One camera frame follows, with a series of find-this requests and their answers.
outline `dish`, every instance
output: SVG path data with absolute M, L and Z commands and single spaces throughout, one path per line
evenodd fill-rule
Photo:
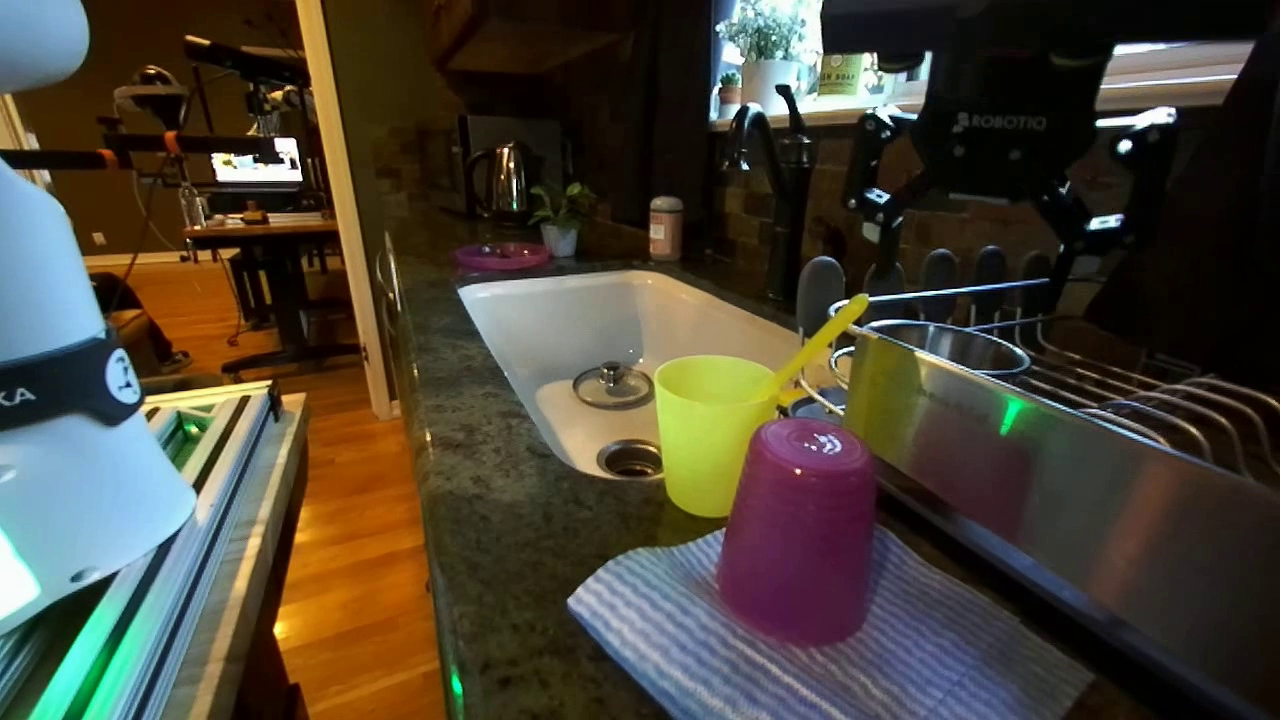
M 548 265 L 544 245 L 463 245 L 454 252 L 463 271 L 523 271 Z

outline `faucet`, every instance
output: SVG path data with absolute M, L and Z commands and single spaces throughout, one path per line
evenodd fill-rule
M 724 169 L 751 171 L 751 143 L 761 142 L 768 194 L 772 194 L 772 245 L 768 245 L 768 302 L 782 308 L 798 308 L 798 281 L 800 281 L 800 245 L 803 245 L 803 210 L 808 210 L 808 179 L 812 179 L 812 135 L 798 108 L 792 85 L 778 85 L 789 106 L 789 133 L 768 130 L 765 108 L 737 108 L 731 142 Z

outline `white sink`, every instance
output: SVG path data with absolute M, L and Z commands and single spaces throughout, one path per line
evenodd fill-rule
M 653 401 L 637 408 L 586 406 L 572 392 L 582 373 L 601 364 L 656 373 L 691 353 L 782 367 L 800 349 L 792 327 L 665 271 L 491 281 L 461 287 L 461 302 L 548 449 L 605 481 L 622 475 L 601 468 L 601 449 L 656 444 L 656 413 Z

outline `plastic cup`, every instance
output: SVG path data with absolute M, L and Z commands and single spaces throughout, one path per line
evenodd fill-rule
M 751 438 L 719 549 L 719 602 L 786 646 L 836 646 L 874 604 L 877 468 L 836 420 Z
M 730 515 L 751 433 L 778 417 L 772 367 L 681 357 L 656 367 L 665 487 L 689 515 Z

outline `yellow cup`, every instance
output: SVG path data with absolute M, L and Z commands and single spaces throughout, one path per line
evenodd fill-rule
M 772 367 L 739 357 L 681 357 L 656 367 L 665 486 L 691 515 L 730 515 L 751 433 L 778 417 Z

